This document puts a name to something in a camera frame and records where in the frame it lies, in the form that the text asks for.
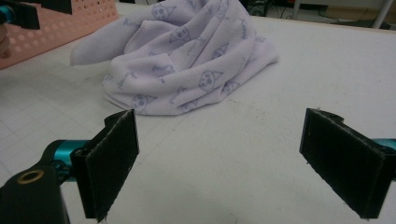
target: screw hole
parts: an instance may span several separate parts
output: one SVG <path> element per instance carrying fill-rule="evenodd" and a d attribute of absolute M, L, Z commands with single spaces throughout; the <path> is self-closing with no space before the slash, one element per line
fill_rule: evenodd
<path fill-rule="evenodd" d="M 44 171 L 33 170 L 33 171 L 30 171 L 30 172 L 27 172 L 27 173 L 21 175 L 18 178 L 17 182 L 21 185 L 30 184 L 30 183 L 33 183 L 33 182 L 37 181 L 38 179 L 40 179 L 43 175 L 44 175 Z"/>

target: purple printed pattern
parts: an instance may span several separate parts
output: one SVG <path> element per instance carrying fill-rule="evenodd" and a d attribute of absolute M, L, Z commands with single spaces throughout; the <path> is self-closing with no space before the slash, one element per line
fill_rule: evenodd
<path fill-rule="evenodd" d="M 182 105 L 181 110 L 183 111 L 183 113 L 187 113 L 187 112 L 190 112 L 190 111 L 196 109 L 197 105 L 198 105 L 198 100 L 193 100 L 191 102 L 188 102 L 188 103 Z"/>
<path fill-rule="evenodd" d="M 187 50 L 187 56 L 190 56 L 190 54 L 191 54 L 191 52 L 197 47 L 197 45 L 199 45 L 200 47 L 202 46 L 202 45 L 204 45 L 205 44 L 205 40 L 201 37 L 201 36 L 199 36 L 198 38 L 196 38 L 194 41 L 193 41 L 193 43 L 192 43 L 192 45 L 189 47 L 189 49 Z"/>
<path fill-rule="evenodd" d="M 224 84 L 223 89 L 221 90 L 221 93 L 224 93 L 226 95 L 230 94 L 234 90 L 236 90 L 239 87 L 239 83 L 233 82 L 233 81 L 228 81 Z"/>
<path fill-rule="evenodd" d="M 131 102 L 131 107 L 140 114 L 146 114 L 146 107 L 149 103 L 157 99 L 157 97 L 147 95 L 136 95 Z"/>
<path fill-rule="evenodd" d="M 222 74 L 222 72 L 215 72 L 210 70 L 203 72 L 199 82 L 199 87 L 203 91 L 212 91 L 213 89 L 215 89 L 216 80 L 218 80 L 218 78 Z"/>
<path fill-rule="evenodd" d="M 242 72 L 242 70 L 244 70 L 245 66 L 248 63 L 248 59 L 246 57 L 242 57 L 242 61 L 241 61 L 241 67 L 238 70 L 237 74 L 240 74 Z"/>
<path fill-rule="evenodd" d="M 169 101 L 169 103 L 171 103 L 172 105 L 175 103 L 176 98 L 184 91 L 186 91 L 187 88 L 184 87 L 180 87 L 177 90 L 177 93 L 171 98 L 171 100 Z"/>
<path fill-rule="evenodd" d="M 213 15 L 213 6 L 206 6 L 205 8 L 207 10 L 206 15 L 208 16 Z"/>
<path fill-rule="evenodd" d="M 171 34 L 170 43 L 175 41 L 188 42 L 191 40 L 190 31 L 184 26 L 177 27 Z"/>
<path fill-rule="evenodd" d="M 227 51 L 228 44 L 221 46 L 219 49 L 216 49 L 212 54 L 212 60 L 217 59 L 225 54 Z"/>
<path fill-rule="evenodd" d="M 196 0 L 186 0 L 192 8 L 196 8 L 197 7 L 197 2 Z"/>
<path fill-rule="evenodd" d="M 228 0 L 221 1 L 219 11 L 216 13 L 216 17 L 219 18 L 219 20 L 223 20 L 225 18 L 225 14 L 227 13 L 227 9 L 229 5 L 230 4 Z"/>
<path fill-rule="evenodd" d="M 134 21 L 129 21 L 128 18 L 125 17 L 124 22 L 122 23 L 123 26 L 129 26 L 129 27 L 133 27 L 135 29 L 138 29 L 140 27 L 139 23 L 136 23 Z"/>
<path fill-rule="evenodd" d="M 152 6 L 151 14 L 158 21 L 165 21 L 169 19 L 176 7 L 163 7 L 161 4 Z"/>
<path fill-rule="evenodd" d="M 120 81 L 117 82 L 117 86 L 119 87 L 119 89 L 120 89 L 121 91 L 123 91 L 123 87 L 124 87 L 125 81 L 126 81 L 126 79 L 127 79 L 128 77 L 137 78 L 137 76 L 134 74 L 134 72 L 128 72 L 128 73 L 126 73 L 126 74 L 120 79 Z"/>
<path fill-rule="evenodd" d="M 152 72 L 159 77 L 162 83 L 165 83 L 164 76 L 175 73 L 175 69 L 172 64 L 167 65 L 155 65 L 152 67 Z"/>
<path fill-rule="evenodd" d="M 255 39 L 255 41 L 256 41 L 256 42 L 259 42 L 259 43 L 264 43 L 265 37 L 263 37 L 263 36 L 257 36 L 256 39 Z"/>
<path fill-rule="evenodd" d="M 242 30 L 241 39 L 248 39 L 248 28 L 247 28 L 248 23 L 245 20 L 241 20 L 240 19 L 240 21 L 241 21 L 241 26 L 242 26 L 242 28 L 241 28 L 241 30 Z"/>
<path fill-rule="evenodd" d="M 111 80 L 111 79 L 113 79 L 113 76 L 111 76 L 110 74 L 106 75 L 106 76 L 103 78 L 102 85 L 104 85 L 105 83 L 107 83 L 107 82 L 108 82 L 109 80 Z"/>

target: white tabletop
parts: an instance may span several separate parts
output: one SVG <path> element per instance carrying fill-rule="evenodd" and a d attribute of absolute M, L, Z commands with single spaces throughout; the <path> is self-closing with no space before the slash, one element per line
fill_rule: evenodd
<path fill-rule="evenodd" d="M 219 104 L 137 116 L 141 152 L 107 223 L 367 223 L 299 153 L 304 113 L 320 108 L 368 137 L 396 137 L 396 33 L 253 21 L 280 61 Z M 91 139 L 121 111 L 103 97 L 109 63 L 69 66 L 77 43 L 0 71 L 1 185 L 50 142 Z M 62 189 L 72 223 L 94 223 L 76 183 Z M 394 223 L 395 211 L 392 184 L 371 223 Z"/>

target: white fabric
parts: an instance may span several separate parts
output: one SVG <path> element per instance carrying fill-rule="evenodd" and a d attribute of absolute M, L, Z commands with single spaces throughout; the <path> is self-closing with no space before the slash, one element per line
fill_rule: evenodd
<path fill-rule="evenodd" d="M 112 60 L 107 100 L 178 115 L 223 100 L 277 58 L 238 0 L 167 0 L 90 35 L 71 64 Z"/>

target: towel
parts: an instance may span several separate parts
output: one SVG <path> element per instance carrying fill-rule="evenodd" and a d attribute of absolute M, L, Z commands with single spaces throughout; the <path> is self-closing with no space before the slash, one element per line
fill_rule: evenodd
<path fill-rule="evenodd" d="M 220 102 L 277 58 L 238 0 L 167 0 L 88 36 L 71 64 L 112 60 L 108 101 L 141 115 L 179 115 Z"/>

